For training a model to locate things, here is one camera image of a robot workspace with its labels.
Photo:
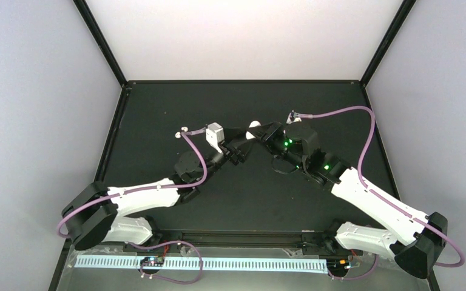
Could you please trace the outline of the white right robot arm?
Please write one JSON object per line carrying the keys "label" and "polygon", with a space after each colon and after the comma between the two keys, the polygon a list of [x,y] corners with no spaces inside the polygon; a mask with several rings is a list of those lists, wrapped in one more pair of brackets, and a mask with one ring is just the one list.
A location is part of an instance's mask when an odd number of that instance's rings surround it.
{"label": "white right robot arm", "polygon": [[408,274],[426,279],[445,248],[438,233],[446,234],[447,219],[414,209],[359,176],[359,171],[320,148],[315,130],[304,122],[260,124],[254,121],[246,134],[269,153],[292,164],[307,178],[334,196],[354,205],[382,228],[358,226],[349,221],[321,237],[323,249],[371,252],[394,261]]}

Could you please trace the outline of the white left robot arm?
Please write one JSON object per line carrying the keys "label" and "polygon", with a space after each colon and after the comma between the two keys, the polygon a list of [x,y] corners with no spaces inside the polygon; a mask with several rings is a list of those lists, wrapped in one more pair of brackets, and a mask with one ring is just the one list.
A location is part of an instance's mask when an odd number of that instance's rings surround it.
{"label": "white left robot arm", "polygon": [[228,129],[216,122],[193,131],[182,127],[175,137],[185,140],[191,151],[180,155],[174,174],[129,187],[92,182],[62,210],[57,234],[71,240],[76,250],[104,242],[142,245],[154,229],[147,218],[134,214],[194,199],[226,162],[245,162],[255,141],[247,128]]}

